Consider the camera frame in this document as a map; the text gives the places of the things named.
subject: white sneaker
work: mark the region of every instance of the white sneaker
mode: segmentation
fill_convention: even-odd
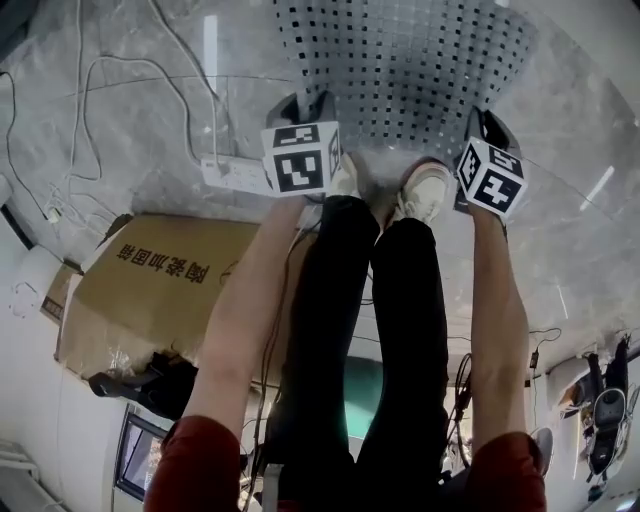
[[[440,212],[448,182],[449,170],[439,162],[427,162],[416,167],[398,193],[398,205],[391,222],[412,218],[429,225]]]
[[[352,196],[362,199],[358,192],[358,170],[347,153],[342,155],[340,165],[331,178],[327,197],[330,196]]]

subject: gray marble surface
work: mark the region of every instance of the gray marble surface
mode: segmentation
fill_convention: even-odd
[[[203,55],[203,17],[217,15],[218,144],[223,153],[261,156],[266,112],[291,93],[295,69],[280,51],[270,0],[159,2],[169,24]],[[194,151],[211,151],[211,107],[181,52],[161,29],[146,0],[84,0],[83,76],[99,54],[158,62],[183,91],[191,112]],[[551,365],[607,332],[636,327],[640,306],[640,134],[628,105],[584,51],[527,0],[512,2],[540,30],[531,65],[499,100],[496,113],[514,131],[527,158],[530,189],[509,221],[514,269],[532,329],[560,327],[562,337],[541,348]],[[17,171],[41,206],[69,169],[75,106],[77,35],[74,0],[43,0],[27,41],[2,63],[16,79],[17,122],[11,150]],[[0,81],[0,132],[11,118],[10,90]],[[10,207],[41,244],[82,261],[113,214],[165,212],[259,222],[270,200],[204,184],[186,157],[183,112],[150,68],[96,66],[87,124],[103,169],[99,183],[71,180],[73,206],[87,218],[56,226],[39,215],[19,188],[0,147],[0,170],[14,185]],[[392,148],[363,155],[374,181],[397,179],[419,154]],[[592,202],[585,197],[607,168],[615,171]],[[96,176],[82,130],[74,173]],[[78,195],[90,194],[93,199]],[[433,229],[450,331],[470,332],[473,228],[448,206]],[[363,310],[363,316],[372,315]],[[532,347],[543,337],[532,336]]]

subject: black pants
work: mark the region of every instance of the black pants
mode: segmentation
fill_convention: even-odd
[[[365,497],[373,505],[400,504],[440,476],[448,353],[435,240],[414,219],[394,223],[376,243],[379,231],[362,200],[330,197],[302,268],[265,454],[268,463],[284,464],[279,498],[305,510],[346,507],[349,496],[357,505]],[[369,261],[384,382],[355,464],[343,371]]]

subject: metal grid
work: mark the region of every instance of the metal grid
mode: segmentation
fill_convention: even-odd
[[[472,106],[522,72],[537,31],[493,0],[273,0],[300,67],[298,103],[336,96],[342,145],[394,146],[452,165]]]

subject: power strip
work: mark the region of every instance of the power strip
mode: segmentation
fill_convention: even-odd
[[[262,196],[275,195],[261,160],[218,155],[218,163],[213,155],[202,157],[202,175],[207,185]]]

